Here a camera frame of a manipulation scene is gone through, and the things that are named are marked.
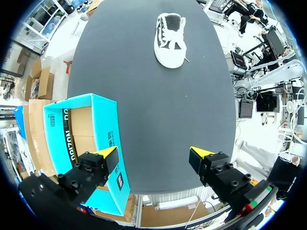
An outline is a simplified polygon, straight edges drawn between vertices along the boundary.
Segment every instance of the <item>person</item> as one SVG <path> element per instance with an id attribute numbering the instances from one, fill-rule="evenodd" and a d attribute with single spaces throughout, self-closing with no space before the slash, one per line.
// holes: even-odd
<path id="1" fill-rule="evenodd" d="M 293 52 L 293 50 L 291 50 L 288 47 L 285 47 L 285 51 L 278 57 L 278 59 L 287 56 L 291 52 Z M 269 63 L 271 61 L 275 61 L 276 60 L 275 56 L 272 53 L 272 50 L 271 50 L 270 47 L 266 47 L 265 49 L 263 49 L 262 54 L 263 54 L 263 58 L 254 66 L 259 66 L 259 65 L 262 65 L 262 64 L 265 64 L 265 63 Z M 268 70 L 272 71 L 272 70 L 274 70 L 274 69 L 276 69 L 278 67 L 279 67 L 279 64 L 275 63 L 275 64 L 272 64 L 272 65 L 269 65 L 268 66 Z"/>
<path id="2" fill-rule="evenodd" d="M 233 5 L 225 12 L 225 17 L 228 18 L 233 12 L 239 12 L 242 14 L 239 36 L 243 37 L 247 23 L 254 23 L 256 20 L 261 21 L 264 13 L 262 10 L 261 0 L 256 0 L 256 4 L 247 3 L 245 0 L 239 1 L 248 9 L 248 11 L 241 6 Z"/>
<path id="3" fill-rule="evenodd" d="M 287 153 L 271 153 L 248 144 L 246 141 L 236 141 L 239 149 L 252 156 L 261 168 L 253 166 L 238 158 L 236 164 L 250 173 L 258 181 L 267 180 L 278 187 L 276 199 L 286 200 L 288 193 L 293 189 L 295 181 L 303 172 L 305 163 L 298 155 L 291 157 Z"/>

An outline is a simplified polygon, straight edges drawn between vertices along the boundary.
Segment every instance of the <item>black table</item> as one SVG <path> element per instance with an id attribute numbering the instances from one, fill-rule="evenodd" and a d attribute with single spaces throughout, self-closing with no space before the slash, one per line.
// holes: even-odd
<path id="1" fill-rule="evenodd" d="M 154 55 L 159 14 L 186 17 L 187 59 L 178 69 Z M 68 97 L 96 93 L 118 103 L 124 161 L 132 194 L 201 186 L 189 165 L 196 146 L 231 156 L 235 101 L 214 27 L 195 0 L 105 0 L 76 49 Z"/>

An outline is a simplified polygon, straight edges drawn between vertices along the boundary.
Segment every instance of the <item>cardboard sheet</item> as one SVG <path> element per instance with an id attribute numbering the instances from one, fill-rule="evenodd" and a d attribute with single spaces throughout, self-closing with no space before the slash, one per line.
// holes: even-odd
<path id="1" fill-rule="evenodd" d="M 161 227 L 188 222 L 194 208 L 177 207 L 173 209 L 155 210 L 154 207 L 142 207 L 141 227 Z M 199 203 L 191 220 L 207 216 L 209 212 L 202 202 Z"/>
<path id="2" fill-rule="evenodd" d="M 41 169 L 48 177 L 56 174 L 46 143 L 44 128 L 43 107 L 49 103 L 51 100 L 31 99 L 29 101 L 29 121 L 33 146 Z"/>
<path id="3" fill-rule="evenodd" d="M 36 170 L 40 170 L 41 166 L 38 161 L 38 157 L 33 145 L 32 135 L 31 135 L 31 129 L 30 129 L 30 118 L 29 118 L 29 106 L 24 105 L 24 130 L 25 130 L 25 136 L 27 137 L 27 144 L 29 147 L 30 155 L 32 157 L 33 164 L 36 168 Z"/>

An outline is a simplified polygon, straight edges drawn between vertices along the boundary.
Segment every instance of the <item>white sneaker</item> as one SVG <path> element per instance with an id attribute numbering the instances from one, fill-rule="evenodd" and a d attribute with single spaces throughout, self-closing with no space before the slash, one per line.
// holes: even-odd
<path id="1" fill-rule="evenodd" d="M 155 56 L 165 67 L 178 68 L 184 62 L 187 51 L 183 41 L 185 25 L 186 18 L 177 13 L 162 13 L 158 17 L 153 47 Z"/>

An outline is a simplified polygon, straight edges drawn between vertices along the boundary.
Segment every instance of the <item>shoelace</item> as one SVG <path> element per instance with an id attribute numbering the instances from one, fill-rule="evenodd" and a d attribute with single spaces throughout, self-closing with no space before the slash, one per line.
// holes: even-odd
<path id="1" fill-rule="evenodd" d="M 160 48 L 166 46 L 166 44 L 170 42 L 168 45 L 169 49 L 175 49 L 175 43 L 177 43 L 181 49 L 187 50 L 186 44 L 183 41 L 183 29 L 185 25 L 186 25 L 186 18 L 181 18 L 180 29 L 178 31 L 173 31 L 163 28 L 162 29 L 163 38 L 160 44 Z"/>

